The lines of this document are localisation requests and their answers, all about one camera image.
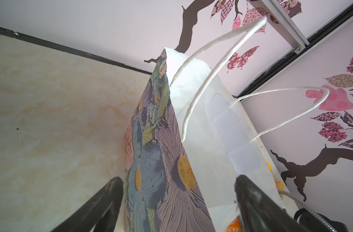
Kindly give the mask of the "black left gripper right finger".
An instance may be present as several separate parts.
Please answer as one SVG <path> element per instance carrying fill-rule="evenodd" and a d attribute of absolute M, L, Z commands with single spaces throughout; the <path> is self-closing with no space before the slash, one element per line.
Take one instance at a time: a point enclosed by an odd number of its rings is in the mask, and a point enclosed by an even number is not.
<path fill-rule="evenodd" d="M 236 178 L 234 190 L 243 232 L 307 232 L 247 176 Z"/>

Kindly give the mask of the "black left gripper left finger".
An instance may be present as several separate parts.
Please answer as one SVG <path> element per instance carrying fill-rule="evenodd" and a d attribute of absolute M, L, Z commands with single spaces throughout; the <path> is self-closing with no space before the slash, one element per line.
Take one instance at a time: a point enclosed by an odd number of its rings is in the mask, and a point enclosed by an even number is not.
<path fill-rule="evenodd" d="M 54 232 L 113 232 L 123 198 L 123 181 L 111 179 L 82 207 L 53 229 Z"/>

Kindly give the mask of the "orange snack packet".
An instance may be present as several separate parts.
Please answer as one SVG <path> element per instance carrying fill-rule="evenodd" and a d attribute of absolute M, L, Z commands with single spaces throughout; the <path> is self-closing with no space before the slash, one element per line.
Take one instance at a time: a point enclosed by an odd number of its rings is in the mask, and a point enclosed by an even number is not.
<path fill-rule="evenodd" d="M 231 222 L 227 227 L 226 232 L 242 232 L 239 217 L 236 217 L 234 221 Z"/>

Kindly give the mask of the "floral white paper bag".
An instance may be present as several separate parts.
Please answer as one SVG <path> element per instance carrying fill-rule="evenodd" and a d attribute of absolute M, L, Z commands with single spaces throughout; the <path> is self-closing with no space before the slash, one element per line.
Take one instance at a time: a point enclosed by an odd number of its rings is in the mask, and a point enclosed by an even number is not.
<path fill-rule="evenodd" d="M 192 56 L 162 51 L 126 133 L 127 232 L 226 231 L 240 216 L 240 175 L 288 214 L 260 134 L 218 77 L 266 23 L 266 16 L 256 19 Z"/>

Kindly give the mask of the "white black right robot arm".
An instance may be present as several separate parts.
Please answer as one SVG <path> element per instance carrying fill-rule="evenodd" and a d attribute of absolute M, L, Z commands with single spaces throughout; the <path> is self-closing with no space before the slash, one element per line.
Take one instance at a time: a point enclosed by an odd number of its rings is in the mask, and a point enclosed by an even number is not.
<path fill-rule="evenodd" d="M 326 216 L 320 214 L 320 216 L 326 220 L 334 229 L 338 232 L 348 232 L 348 228 L 345 224 L 333 221 L 327 218 Z M 306 209 L 302 208 L 299 209 L 294 214 L 294 219 L 298 221 L 301 225 L 306 227 L 311 232 L 329 232 L 329 230 L 318 220 L 316 219 L 311 213 L 309 213 Z"/>

